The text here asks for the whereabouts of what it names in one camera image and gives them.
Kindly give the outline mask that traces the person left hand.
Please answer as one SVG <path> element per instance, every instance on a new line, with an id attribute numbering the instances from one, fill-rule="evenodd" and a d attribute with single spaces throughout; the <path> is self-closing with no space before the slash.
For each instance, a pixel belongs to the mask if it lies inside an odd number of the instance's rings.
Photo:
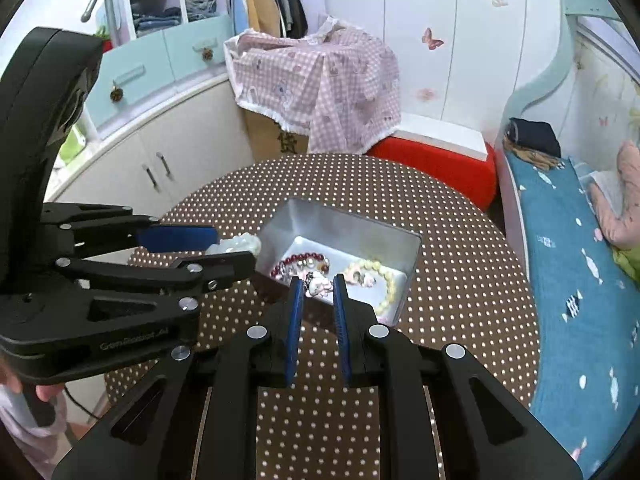
<path id="1" fill-rule="evenodd" d="M 14 393 L 22 393 L 25 388 L 32 389 L 41 402 L 49 402 L 60 394 L 65 387 L 64 384 L 33 385 L 30 382 L 23 382 L 21 378 L 14 373 L 14 370 L 9 366 L 5 358 L 0 359 L 0 384 L 8 387 Z"/>

